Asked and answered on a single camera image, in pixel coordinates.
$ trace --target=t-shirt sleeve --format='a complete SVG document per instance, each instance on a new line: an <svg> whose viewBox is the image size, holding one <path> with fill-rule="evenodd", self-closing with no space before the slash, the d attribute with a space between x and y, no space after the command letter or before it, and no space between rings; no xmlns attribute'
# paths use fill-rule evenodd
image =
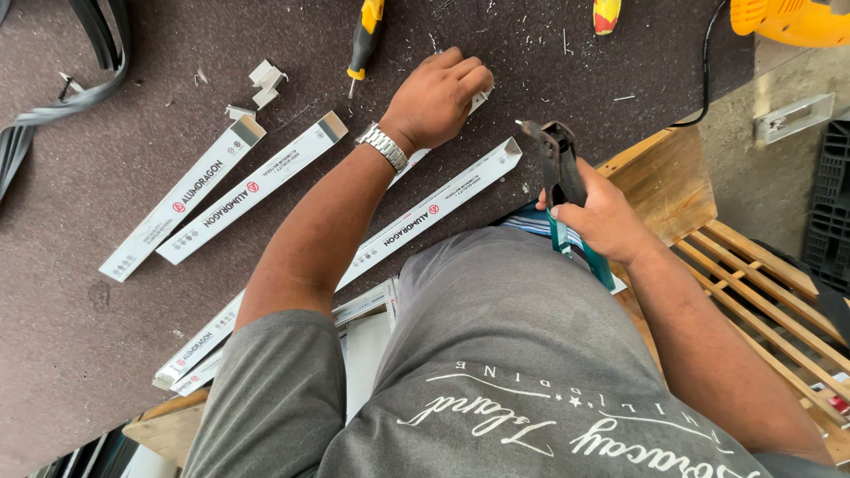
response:
<svg viewBox="0 0 850 478"><path fill-rule="evenodd" d="M756 453L753 458L758 460L773 478L847 478L847 475L835 467L782 453Z"/></svg>
<svg viewBox="0 0 850 478"><path fill-rule="evenodd" d="M311 310L277 312L225 344L183 476L310 476L344 425L333 322Z"/></svg>

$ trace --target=hand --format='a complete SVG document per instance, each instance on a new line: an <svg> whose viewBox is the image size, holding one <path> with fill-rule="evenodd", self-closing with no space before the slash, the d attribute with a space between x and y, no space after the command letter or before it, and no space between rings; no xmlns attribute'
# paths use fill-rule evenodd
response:
<svg viewBox="0 0 850 478"><path fill-rule="evenodd" d="M378 126L410 157L461 131L472 97L493 87L493 73L451 47L426 58L402 83Z"/></svg>
<svg viewBox="0 0 850 478"><path fill-rule="evenodd" d="M555 219L575 229L594 251L625 266L639 257L666 249L635 214L617 186L584 159L577 158L576 165L587 189L585 207L557 205L551 211ZM540 193L538 201L537 209L546 209L545 191Z"/></svg>

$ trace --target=dark carpeted work table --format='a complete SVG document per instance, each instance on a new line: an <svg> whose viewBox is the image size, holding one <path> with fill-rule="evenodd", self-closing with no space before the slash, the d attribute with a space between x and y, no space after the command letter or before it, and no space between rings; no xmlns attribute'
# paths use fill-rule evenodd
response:
<svg viewBox="0 0 850 478"><path fill-rule="evenodd" d="M387 1L367 79L349 100L345 67L360 5L131 2L127 81L92 110L37 130L0 212L0 475L30 473L169 397L150 385L156 369L245 287L287 213L428 55L458 45L490 67L496 88L459 137L389 190L369 236L510 135L525 155L503 181L344 288L338 303L397 273L415 252L536 195L535 148L514 119L567 123L579 152L599 164L697 111L717 0L624 2L607 37L593 34L591 0ZM752 79L753 39L734 35L728 14L711 52L713 97ZM124 283L99 273L230 125L225 106L255 107L248 73L264 59L289 76L258 114L269 134L195 214L328 111L349 134L182 264L153 254ZM196 85L199 68L209 83ZM0 26L0 121L54 100L58 71L83 87L111 75L97 69L67 2L13 1Z"/></svg>

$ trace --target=gray t-shirt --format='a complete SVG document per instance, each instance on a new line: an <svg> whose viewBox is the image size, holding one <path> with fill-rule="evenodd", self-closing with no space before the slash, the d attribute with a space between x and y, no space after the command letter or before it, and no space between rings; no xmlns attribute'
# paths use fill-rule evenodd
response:
<svg viewBox="0 0 850 478"><path fill-rule="evenodd" d="M399 304L348 426L328 317L286 310L242 328L184 477L838 475L754 457L672 396L619 304L546 239L454 236L407 261Z"/></svg>

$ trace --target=metal watch band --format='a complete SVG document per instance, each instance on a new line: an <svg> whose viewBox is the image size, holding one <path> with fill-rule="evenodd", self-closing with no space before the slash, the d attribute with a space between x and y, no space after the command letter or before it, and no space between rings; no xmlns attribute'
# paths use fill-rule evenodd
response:
<svg viewBox="0 0 850 478"><path fill-rule="evenodd" d="M378 129L376 122L372 122L369 128L354 140L358 143L369 143L374 146L393 165L396 174L401 173L405 166L407 166L405 152L395 144L395 141L391 140L383 131Z"/></svg>

